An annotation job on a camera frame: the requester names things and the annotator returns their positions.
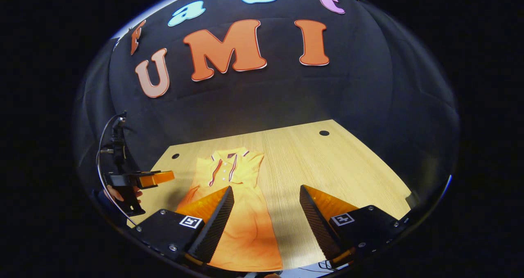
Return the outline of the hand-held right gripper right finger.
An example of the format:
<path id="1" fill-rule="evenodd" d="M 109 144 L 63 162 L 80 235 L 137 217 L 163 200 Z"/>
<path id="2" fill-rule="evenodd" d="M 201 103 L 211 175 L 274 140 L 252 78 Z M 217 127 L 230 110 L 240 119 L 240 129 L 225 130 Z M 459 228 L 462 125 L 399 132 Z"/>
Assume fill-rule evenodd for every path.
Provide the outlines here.
<path id="1" fill-rule="evenodd" d="M 367 259 L 406 230 L 409 218 L 396 219 L 375 205 L 358 208 L 316 188 L 300 186 L 300 205 L 331 267 Z"/>

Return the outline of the orange T-shirt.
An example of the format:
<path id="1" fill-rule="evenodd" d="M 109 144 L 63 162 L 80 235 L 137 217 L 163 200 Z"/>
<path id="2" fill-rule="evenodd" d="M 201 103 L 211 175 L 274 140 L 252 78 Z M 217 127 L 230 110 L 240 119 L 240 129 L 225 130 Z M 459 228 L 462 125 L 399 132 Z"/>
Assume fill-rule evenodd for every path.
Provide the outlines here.
<path id="1" fill-rule="evenodd" d="M 213 267 L 236 272 L 283 270 L 273 223 L 258 175 L 264 153 L 245 147 L 214 151 L 198 158 L 193 181 L 178 209 L 227 186 L 232 187 L 234 206 L 210 261 Z"/>

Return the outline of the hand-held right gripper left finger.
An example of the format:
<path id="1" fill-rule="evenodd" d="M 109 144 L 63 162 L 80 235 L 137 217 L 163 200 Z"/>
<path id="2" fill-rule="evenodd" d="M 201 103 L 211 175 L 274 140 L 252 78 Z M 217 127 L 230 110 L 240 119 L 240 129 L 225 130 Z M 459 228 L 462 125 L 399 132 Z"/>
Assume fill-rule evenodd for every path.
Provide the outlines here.
<path id="1" fill-rule="evenodd" d="M 228 186 L 182 209 L 160 209 L 131 228 L 131 236 L 157 254 L 181 264 L 211 261 L 235 199 Z"/>

